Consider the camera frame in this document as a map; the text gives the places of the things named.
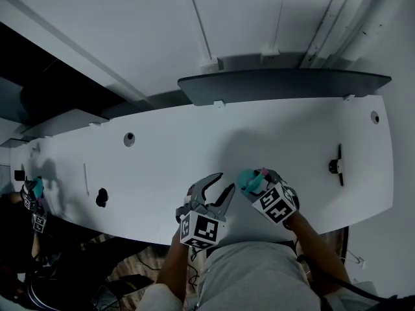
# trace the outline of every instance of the fiducial marker cube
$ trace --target fiducial marker cube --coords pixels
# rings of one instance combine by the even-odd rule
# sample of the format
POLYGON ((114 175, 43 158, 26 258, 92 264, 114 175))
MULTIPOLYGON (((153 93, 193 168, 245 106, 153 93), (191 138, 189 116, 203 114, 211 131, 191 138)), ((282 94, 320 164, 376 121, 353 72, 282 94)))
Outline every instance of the fiducial marker cube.
POLYGON ((293 196, 289 189, 277 183, 252 206, 265 218, 278 225, 296 211, 293 196))
POLYGON ((42 233, 46 226, 46 217, 40 216, 38 213, 32 214, 33 230, 42 233))
POLYGON ((180 222, 180 242, 198 249, 216 246, 226 232, 226 223, 190 211, 180 222))
POLYGON ((25 207, 28 210, 33 211, 35 206, 36 206, 36 200, 30 201, 28 198, 25 198, 25 207))

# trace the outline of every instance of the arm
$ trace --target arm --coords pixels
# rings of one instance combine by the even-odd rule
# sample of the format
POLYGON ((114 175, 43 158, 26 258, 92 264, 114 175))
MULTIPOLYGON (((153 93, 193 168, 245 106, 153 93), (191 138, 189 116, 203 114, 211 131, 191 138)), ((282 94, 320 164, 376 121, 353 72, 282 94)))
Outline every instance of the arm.
POLYGON ((163 283, 184 302, 186 297, 187 258, 189 247, 180 243, 180 228, 174 234, 170 250, 158 275, 157 283, 163 283))
MULTIPOLYGON (((298 211, 287 219, 287 224, 297 235, 304 255, 308 259, 326 273, 350 283, 346 269, 336 253, 329 248, 298 211)), ((342 288, 329 278, 313 270, 311 266, 310 270, 314 281, 313 290, 318 295, 327 295, 342 288)))
POLYGON ((39 239, 39 234, 37 232, 34 232, 34 235, 33 235, 33 245, 32 245, 32 257, 37 262, 40 262, 41 261, 41 257, 39 257, 39 253, 40 253, 40 239, 39 239))

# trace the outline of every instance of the hole in table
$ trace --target hole in table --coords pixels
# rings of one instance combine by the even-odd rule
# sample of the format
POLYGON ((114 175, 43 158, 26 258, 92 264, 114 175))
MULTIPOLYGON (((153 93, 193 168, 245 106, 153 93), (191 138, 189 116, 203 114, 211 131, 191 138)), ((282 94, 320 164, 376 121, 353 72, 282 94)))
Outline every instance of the hole in table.
POLYGON ((372 122, 374 124, 378 124, 379 123, 379 116, 376 113, 376 111, 372 111, 372 113, 370 114, 370 118, 372 119, 372 122))
POLYGON ((130 147, 134 144, 134 142, 136 141, 136 137, 134 136, 133 133, 128 132, 125 134, 124 136, 124 145, 127 147, 130 147))

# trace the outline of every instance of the black strap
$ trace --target black strap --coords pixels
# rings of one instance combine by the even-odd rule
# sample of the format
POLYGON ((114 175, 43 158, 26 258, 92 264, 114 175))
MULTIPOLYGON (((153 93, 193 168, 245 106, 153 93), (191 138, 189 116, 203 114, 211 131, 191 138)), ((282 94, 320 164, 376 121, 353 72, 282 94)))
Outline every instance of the black strap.
POLYGON ((321 268, 319 268, 313 261, 308 259, 305 255, 300 255, 297 258, 298 262, 301 262, 303 260, 306 263, 308 263, 308 265, 312 269, 319 271, 321 274, 323 274, 326 277, 330 278, 333 282, 337 283, 339 286, 343 286, 343 287, 347 288, 348 290, 351 290, 352 292, 354 292, 354 293, 356 293, 360 296, 363 296, 363 297, 366 297, 366 298, 369 298, 369 299, 373 299, 374 301, 377 301, 377 302, 383 302, 383 301, 387 300, 386 298, 379 297, 379 296, 376 296, 376 295, 372 295, 368 292, 365 292, 364 290, 361 290, 360 288, 358 288, 358 287, 356 287, 356 286, 354 286, 354 285, 352 285, 348 282, 344 282, 343 280, 340 280, 339 278, 334 277, 332 274, 328 274, 327 272, 325 272, 321 268))

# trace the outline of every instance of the white table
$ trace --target white table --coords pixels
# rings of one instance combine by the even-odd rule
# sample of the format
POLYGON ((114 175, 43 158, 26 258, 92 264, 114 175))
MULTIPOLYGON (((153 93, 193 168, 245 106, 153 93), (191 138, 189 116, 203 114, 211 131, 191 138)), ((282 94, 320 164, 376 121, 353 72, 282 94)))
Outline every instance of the white table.
MULTIPOLYGON (((12 149, 11 169, 41 175, 53 214, 111 235, 170 244, 175 208, 187 189, 223 172, 207 192, 214 201, 245 168, 276 170, 298 193, 301 212, 319 232, 354 224, 392 206, 392 144, 383 99, 308 98, 181 106, 120 117, 12 149), (379 124, 371 112, 379 115, 379 124), (135 144, 127 148, 126 133, 135 144), (344 183, 328 171, 342 144, 344 183), (89 196, 84 178, 86 165, 89 196), (95 198, 105 188, 109 201, 95 198)), ((16 189, 21 182, 14 181, 16 189)), ((293 238, 237 191, 223 244, 293 238)))

